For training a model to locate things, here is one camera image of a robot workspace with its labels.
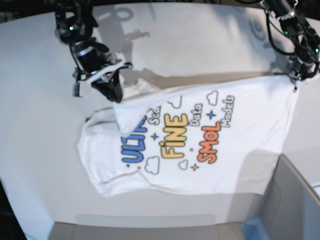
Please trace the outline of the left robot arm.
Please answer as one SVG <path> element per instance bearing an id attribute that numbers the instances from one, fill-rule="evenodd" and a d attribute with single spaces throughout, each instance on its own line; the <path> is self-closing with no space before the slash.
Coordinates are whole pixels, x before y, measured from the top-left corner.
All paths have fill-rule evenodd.
<path id="1" fill-rule="evenodd" d="M 305 15 L 298 9 L 297 0 L 263 0 L 269 41 L 274 50 L 288 57 L 289 75 L 294 82 L 305 81 L 317 75 L 320 70 L 320 37 L 311 27 Z M 271 34 L 270 17 L 281 27 L 281 34 L 289 39 L 293 52 L 285 52 L 275 44 Z"/>

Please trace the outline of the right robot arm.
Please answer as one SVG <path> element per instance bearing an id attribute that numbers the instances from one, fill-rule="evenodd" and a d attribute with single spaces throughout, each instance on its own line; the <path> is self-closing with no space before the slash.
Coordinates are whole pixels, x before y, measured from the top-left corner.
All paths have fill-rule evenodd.
<path id="1" fill-rule="evenodd" d="M 85 97 L 95 89 L 109 101 L 120 103 L 123 99 L 120 70 L 133 65 L 113 59 L 109 48 L 92 36 L 99 25 L 93 16 L 91 1 L 56 1 L 55 22 L 55 34 L 69 47 L 75 62 L 73 95 Z"/>

